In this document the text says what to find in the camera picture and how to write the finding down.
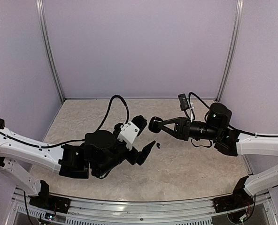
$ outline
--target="vertical metal post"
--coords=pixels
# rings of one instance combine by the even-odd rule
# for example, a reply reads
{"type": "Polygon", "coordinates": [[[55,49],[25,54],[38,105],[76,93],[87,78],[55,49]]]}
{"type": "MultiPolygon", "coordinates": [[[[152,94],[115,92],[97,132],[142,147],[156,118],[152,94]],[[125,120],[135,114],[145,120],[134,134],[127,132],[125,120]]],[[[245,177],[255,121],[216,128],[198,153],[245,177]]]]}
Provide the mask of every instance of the vertical metal post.
{"type": "Polygon", "coordinates": [[[229,51],[228,51],[227,61],[226,61],[225,67],[224,67],[223,78],[220,83],[219,91],[218,91],[218,94],[216,97],[216,100],[218,102],[220,102],[220,100],[223,96],[224,89],[227,84],[228,76],[230,73],[232,60],[233,60],[234,53],[235,53],[238,33],[239,33],[242,9],[243,9],[243,0],[237,0],[237,8],[236,8],[236,13],[235,13],[235,20],[234,20],[233,32],[232,32],[230,47],[229,47],[229,51]]]}
{"type": "Polygon", "coordinates": [[[57,93],[59,95],[61,103],[63,104],[64,101],[65,101],[65,96],[64,96],[64,93],[63,93],[63,90],[62,90],[62,87],[61,87],[61,83],[60,83],[58,73],[57,73],[56,68],[55,68],[54,57],[53,57],[51,47],[50,47],[50,42],[49,42],[49,39],[48,39],[48,32],[47,32],[47,26],[46,26],[45,15],[44,15],[43,1],[42,0],[36,0],[36,5],[37,5],[39,23],[40,23],[42,36],[43,36],[43,43],[44,43],[44,47],[45,47],[45,50],[46,50],[48,63],[49,63],[50,69],[51,69],[51,74],[52,74],[53,79],[54,79],[54,83],[55,83],[55,86],[56,86],[56,89],[57,89],[57,93]]]}

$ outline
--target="beige table surface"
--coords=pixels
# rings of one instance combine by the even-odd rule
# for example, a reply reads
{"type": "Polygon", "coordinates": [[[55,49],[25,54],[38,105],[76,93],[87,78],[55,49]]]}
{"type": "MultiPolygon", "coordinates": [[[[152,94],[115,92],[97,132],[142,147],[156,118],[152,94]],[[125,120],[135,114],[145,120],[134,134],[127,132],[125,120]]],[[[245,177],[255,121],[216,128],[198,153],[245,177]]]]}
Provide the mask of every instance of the beige table surface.
{"type": "MultiPolygon", "coordinates": [[[[184,116],[177,99],[126,101],[130,119],[140,114],[148,122],[153,116],[164,120],[184,116]]],[[[98,127],[107,106],[108,100],[65,101],[45,142],[84,138],[98,127]]],[[[194,101],[194,106],[196,119],[203,121],[207,108],[198,101],[194,101]]],[[[102,128],[113,131],[114,125],[125,122],[125,118],[125,107],[116,99],[102,128]]],[[[214,148],[194,148],[190,141],[177,140],[163,131],[153,134],[146,128],[134,146],[141,150],[153,140],[159,142],[161,148],[154,146],[142,166],[132,166],[125,160],[103,180],[66,178],[38,166],[32,167],[31,174],[45,180],[53,193],[118,201],[168,201],[227,194],[232,192],[239,178],[247,175],[241,157],[224,156],[214,148]]]]}

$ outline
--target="metal frame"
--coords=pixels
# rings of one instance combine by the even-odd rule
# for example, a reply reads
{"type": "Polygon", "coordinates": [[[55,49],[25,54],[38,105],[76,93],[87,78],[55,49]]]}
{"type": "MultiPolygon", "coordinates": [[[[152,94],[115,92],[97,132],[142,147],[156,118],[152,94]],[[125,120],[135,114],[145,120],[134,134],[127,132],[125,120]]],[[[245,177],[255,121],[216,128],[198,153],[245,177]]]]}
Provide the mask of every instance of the metal frame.
{"type": "MultiPolygon", "coordinates": [[[[180,225],[191,223],[201,225],[204,221],[204,224],[208,225],[212,224],[213,216],[226,214],[226,212],[215,213],[213,197],[168,202],[115,202],[68,197],[72,200],[68,214],[57,213],[62,221],[56,222],[57,224],[180,225]]],[[[257,195],[256,204],[264,204],[270,225],[278,225],[274,206],[267,191],[257,195]]],[[[28,209],[30,215],[36,218],[39,218],[40,214],[49,212],[31,205],[28,209]]],[[[9,210],[6,225],[13,224],[18,212],[26,213],[22,190],[15,190],[9,210]]]]}
{"type": "Polygon", "coordinates": [[[43,43],[44,47],[46,50],[46,55],[48,59],[48,63],[51,69],[51,74],[53,76],[53,80],[55,83],[55,87],[58,93],[58,96],[60,98],[61,103],[63,104],[65,99],[64,92],[62,90],[62,86],[60,83],[60,79],[58,76],[58,73],[56,71],[55,63],[54,63],[54,57],[51,51],[51,46],[48,38],[48,32],[47,32],[47,26],[46,26],[46,20],[45,20],[45,15],[44,15],[44,6],[43,6],[43,0],[36,0],[36,5],[37,5],[37,12],[38,12],[38,17],[39,17],[39,23],[40,23],[40,28],[43,36],[43,43]]]}
{"type": "Polygon", "coordinates": [[[225,89],[225,86],[227,84],[228,76],[229,76],[229,73],[230,73],[232,60],[233,60],[234,53],[235,53],[239,28],[240,28],[242,10],[243,10],[243,0],[237,0],[235,20],[234,20],[233,32],[232,32],[230,47],[229,47],[229,51],[228,51],[227,61],[226,61],[226,64],[224,66],[223,78],[222,78],[222,81],[220,83],[218,94],[217,94],[217,97],[216,97],[216,100],[218,102],[220,102],[220,100],[223,96],[224,89],[225,89]]]}

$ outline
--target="white wall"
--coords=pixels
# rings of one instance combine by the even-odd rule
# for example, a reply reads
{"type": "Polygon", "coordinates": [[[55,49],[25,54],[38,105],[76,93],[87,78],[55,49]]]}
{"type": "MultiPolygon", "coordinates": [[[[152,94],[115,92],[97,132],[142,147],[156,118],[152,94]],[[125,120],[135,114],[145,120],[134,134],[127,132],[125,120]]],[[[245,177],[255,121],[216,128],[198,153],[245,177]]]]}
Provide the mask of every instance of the white wall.
{"type": "Polygon", "coordinates": [[[67,98],[215,98],[236,0],[45,0],[67,98]]]}
{"type": "MultiPolygon", "coordinates": [[[[278,0],[245,1],[238,43],[222,103],[237,128],[278,133],[278,0]]],[[[278,163],[250,156],[255,173],[278,163]]],[[[270,190],[278,213],[278,187],[270,190]]]]}
{"type": "MultiPolygon", "coordinates": [[[[42,140],[59,107],[35,1],[0,1],[0,118],[15,132],[42,140]]],[[[0,173],[0,225],[14,189],[0,173]]]]}

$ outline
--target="marble-patterned surface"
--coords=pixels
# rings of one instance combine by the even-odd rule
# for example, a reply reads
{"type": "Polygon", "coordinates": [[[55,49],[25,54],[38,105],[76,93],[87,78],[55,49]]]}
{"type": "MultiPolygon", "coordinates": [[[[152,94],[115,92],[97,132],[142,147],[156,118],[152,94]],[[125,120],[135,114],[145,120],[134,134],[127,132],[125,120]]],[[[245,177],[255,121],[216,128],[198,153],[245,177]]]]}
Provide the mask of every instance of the marble-patterned surface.
{"type": "MultiPolygon", "coordinates": [[[[155,115],[164,120],[184,116],[177,99],[126,101],[130,119],[140,114],[148,122],[155,115]]],[[[82,139],[98,127],[107,106],[108,100],[67,100],[45,142],[82,139]]],[[[194,106],[197,120],[204,120],[207,108],[198,101],[194,101],[194,106]]],[[[124,122],[125,118],[125,107],[116,99],[102,128],[112,131],[114,125],[124,122]]],[[[168,201],[227,194],[232,192],[239,178],[247,175],[241,157],[224,156],[214,148],[194,148],[190,142],[174,139],[164,132],[153,134],[146,128],[134,146],[141,150],[153,140],[159,142],[161,148],[154,146],[142,166],[132,166],[125,160],[104,180],[65,178],[37,166],[32,167],[31,174],[45,180],[54,193],[119,201],[168,201]]]]}

